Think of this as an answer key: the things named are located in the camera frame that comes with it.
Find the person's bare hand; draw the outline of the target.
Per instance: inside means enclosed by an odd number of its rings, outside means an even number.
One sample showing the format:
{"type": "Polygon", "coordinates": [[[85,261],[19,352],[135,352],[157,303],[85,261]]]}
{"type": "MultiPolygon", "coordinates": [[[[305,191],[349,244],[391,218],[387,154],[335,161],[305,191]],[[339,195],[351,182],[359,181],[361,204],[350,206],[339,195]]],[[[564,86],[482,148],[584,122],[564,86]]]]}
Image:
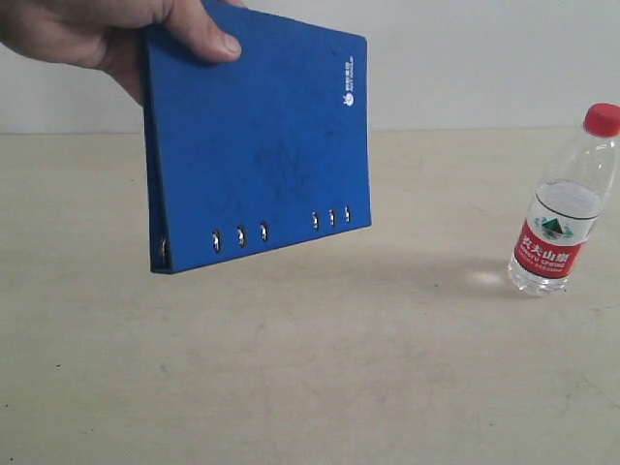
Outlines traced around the person's bare hand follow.
{"type": "Polygon", "coordinates": [[[37,61],[91,69],[110,76],[142,104],[139,30],[162,24],[207,62],[241,55],[200,1],[3,1],[1,44],[37,61]]]}

